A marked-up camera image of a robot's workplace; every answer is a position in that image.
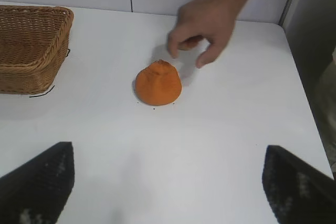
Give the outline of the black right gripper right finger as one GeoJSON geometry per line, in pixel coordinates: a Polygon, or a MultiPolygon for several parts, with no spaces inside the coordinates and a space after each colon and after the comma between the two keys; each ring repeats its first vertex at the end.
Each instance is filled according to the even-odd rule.
{"type": "Polygon", "coordinates": [[[335,223],[335,180],[283,147],[267,147],[262,184],[278,223],[335,223]]]}

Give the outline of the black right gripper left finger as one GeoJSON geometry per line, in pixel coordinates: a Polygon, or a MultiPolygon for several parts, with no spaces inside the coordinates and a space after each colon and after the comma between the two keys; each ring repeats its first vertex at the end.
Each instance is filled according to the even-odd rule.
{"type": "Polygon", "coordinates": [[[59,142],[1,177],[1,223],[56,223],[75,183],[71,142],[59,142]]]}

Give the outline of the person's bare hand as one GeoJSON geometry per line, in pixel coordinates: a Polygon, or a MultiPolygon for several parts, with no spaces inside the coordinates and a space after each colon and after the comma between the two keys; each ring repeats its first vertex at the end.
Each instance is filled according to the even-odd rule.
{"type": "Polygon", "coordinates": [[[207,49],[196,60],[201,68],[214,62],[227,46],[235,27],[235,19],[246,0],[194,0],[179,10],[175,27],[167,37],[167,49],[178,57],[179,46],[194,37],[209,42],[207,49]]]}

